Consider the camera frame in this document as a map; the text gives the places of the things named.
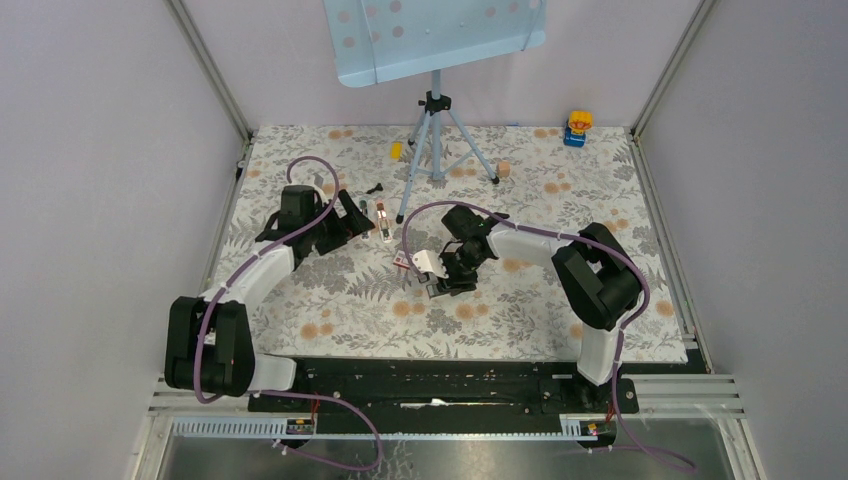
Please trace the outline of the grey staple strip box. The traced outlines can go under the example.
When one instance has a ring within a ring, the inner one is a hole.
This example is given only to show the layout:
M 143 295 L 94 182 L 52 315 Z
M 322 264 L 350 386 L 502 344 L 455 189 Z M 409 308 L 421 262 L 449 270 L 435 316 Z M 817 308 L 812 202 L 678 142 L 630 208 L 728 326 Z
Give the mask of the grey staple strip box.
M 437 298 L 442 296 L 444 292 L 440 289 L 438 284 L 431 284 L 426 286 L 427 295 L 429 298 Z

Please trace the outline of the pink stapler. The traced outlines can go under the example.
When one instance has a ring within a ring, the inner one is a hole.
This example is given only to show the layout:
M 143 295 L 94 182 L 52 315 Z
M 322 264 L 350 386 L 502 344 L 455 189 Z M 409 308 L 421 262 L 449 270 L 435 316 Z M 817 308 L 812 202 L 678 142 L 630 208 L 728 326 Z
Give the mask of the pink stapler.
M 393 240 L 392 225 L 388 218 L 384 203 L 382 201 L 377 201 L 375 203 L 375 209 L 381 240 L 384 243 L 390 243 Z

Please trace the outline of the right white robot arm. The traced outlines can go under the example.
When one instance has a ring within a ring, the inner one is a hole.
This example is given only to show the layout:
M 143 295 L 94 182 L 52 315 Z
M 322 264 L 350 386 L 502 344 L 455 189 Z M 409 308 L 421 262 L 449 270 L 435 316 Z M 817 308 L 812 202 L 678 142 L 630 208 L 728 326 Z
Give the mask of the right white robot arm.
M 517 259 L 557 275 L 571 310 L 583 324 L 575 402 L 597 412 L 613 398 L 610 383 L 620 365 L 624 330 L 650 303 L 645 275 L 611 231 L 591 223 L 576 233 L 522 224 L 467 202 L 446 202 L 442 219 L 457 247 L 413 252 L 401 235 L 403 254 L 431 297 L 475 290 L 487 260 Z

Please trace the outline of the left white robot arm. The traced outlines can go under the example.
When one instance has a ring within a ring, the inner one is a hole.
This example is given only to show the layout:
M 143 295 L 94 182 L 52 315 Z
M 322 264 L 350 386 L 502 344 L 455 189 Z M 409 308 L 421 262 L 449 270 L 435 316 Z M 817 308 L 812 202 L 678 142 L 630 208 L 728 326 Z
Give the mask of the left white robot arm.
M 169 387 L 197 390 L 205 402 L 272 390 L 285 410 L 307 404 L 311 387 L 296 375 L 296 362 L 256 352 L 250 317 L 310 253 L 325 255 L 374 229 L 346 190 L 336 199 L 342 213 L 313 187 L 285 187 L 246 262 L 222 285 L 172 303 L 164 369 Z

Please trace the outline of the blue stapler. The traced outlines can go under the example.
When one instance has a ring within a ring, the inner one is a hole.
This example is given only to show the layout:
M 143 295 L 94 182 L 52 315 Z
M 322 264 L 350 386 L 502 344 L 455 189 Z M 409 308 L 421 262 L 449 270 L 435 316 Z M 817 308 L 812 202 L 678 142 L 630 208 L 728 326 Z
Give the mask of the blue stapler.
M 360 201 L 359 201 L 359 206 L 360 206 L 360 210 L 362 211 L 363 215 L 364 215 L 367 219 L 370 219 L 370 217 L 369 217 L 369 212 L 368 212 L 368 203 L 367 203 L 367 201 L 366 201 L 366 200 L 364 200 L 364 199 L 360 200 Z M 362 237 L 362 239 L 363 239 L 363 240 L 365 240 L 365 241 L 369 240 L 369 239 L 370 239 L 370 229 L 367 229 L 365 232 L 363 232 L 363 233 L 362 233 L 362 235 L 361 235 L 361 237 Z

